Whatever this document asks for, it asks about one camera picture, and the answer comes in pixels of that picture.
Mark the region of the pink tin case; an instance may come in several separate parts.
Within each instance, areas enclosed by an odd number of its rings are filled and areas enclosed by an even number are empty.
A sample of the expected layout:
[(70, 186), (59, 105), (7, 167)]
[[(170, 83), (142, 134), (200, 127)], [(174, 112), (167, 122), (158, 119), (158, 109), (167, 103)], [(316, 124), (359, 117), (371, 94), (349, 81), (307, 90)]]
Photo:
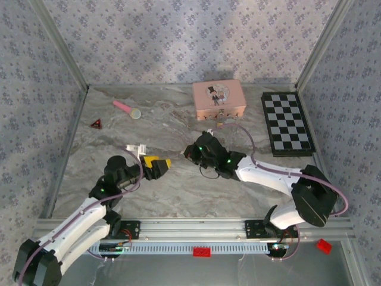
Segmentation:
[(246, 99), (237, 79), (212, 80), (192, 84), (196, 119), (242, 117)]

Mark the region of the pink toy microphone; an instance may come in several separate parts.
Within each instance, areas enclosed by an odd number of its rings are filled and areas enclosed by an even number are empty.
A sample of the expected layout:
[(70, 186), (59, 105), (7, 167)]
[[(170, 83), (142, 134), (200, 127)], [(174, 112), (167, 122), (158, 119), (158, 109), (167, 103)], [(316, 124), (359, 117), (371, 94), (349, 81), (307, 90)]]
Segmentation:
[(120, 101), (113, 101), (113, 105), (119, 108), (121, 111), (127, 113), (132, 119), (140, 119), (142, 113), (138, 108), (130, 107), (129, 105), (123, 104)]

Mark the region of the black grey chessboard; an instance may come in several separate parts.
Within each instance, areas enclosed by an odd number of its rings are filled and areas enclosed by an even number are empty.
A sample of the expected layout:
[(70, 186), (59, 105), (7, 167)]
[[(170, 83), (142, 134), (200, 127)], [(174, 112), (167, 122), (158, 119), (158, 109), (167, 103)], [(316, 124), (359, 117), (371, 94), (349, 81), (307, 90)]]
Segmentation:
[(261, 96), (275, 157), (310, 157), (316, 151), (297, 92), (264, 92)]

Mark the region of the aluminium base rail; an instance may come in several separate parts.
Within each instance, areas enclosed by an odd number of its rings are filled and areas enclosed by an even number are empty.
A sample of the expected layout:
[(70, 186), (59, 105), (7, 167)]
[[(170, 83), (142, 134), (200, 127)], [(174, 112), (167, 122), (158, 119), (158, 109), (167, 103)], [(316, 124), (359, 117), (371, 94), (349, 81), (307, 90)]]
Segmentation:
[[(244, 218), (140, 218), (137, 242), (238, 242), (246, 241)], [(347, 217), (330, 218), (322, 228), (307, 223), (298, 225), (302, 242), (324, 239), (346, 241), (355, 239), (352, 223)]]

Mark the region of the aluminium frame post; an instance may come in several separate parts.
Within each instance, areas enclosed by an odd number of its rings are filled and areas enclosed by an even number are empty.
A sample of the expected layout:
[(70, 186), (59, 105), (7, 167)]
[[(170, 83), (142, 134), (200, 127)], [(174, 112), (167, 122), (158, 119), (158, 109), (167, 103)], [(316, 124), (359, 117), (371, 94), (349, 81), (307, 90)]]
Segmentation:
[(298, 92), (304, 90), (353, 3), (354, 0), (338, 0), (305, 67), (295, 83), (295, 88)]
[(87, 93), (88, 91), (88, 84), (82, 75), (82, 72), (79, 69), (79, 66), (77, 65), (74, 57), (72, 56), (68, 45), (66, 44), (64, 38), (62, 37), (60, 31), (58, 30), (57, 25), (55, 24), (54, 19), (51, 17), (45, 3), (43, 0), (28, 0), (29, 4), (33, 8), (34, 12), (36, 13), (37, 17), (39, 18), (40, 22), (42, 23), (42, 26), (44, 27), (45, 31), (47, 32), (50, 40), (53, 42), (53, 44), (56, 47), (56, 50), (58, 51), (59, 55), (61, 56), (63, 62), (69, 69), (72, 77), (76, 81), (77, 85), (80, 87), (80, 89)]

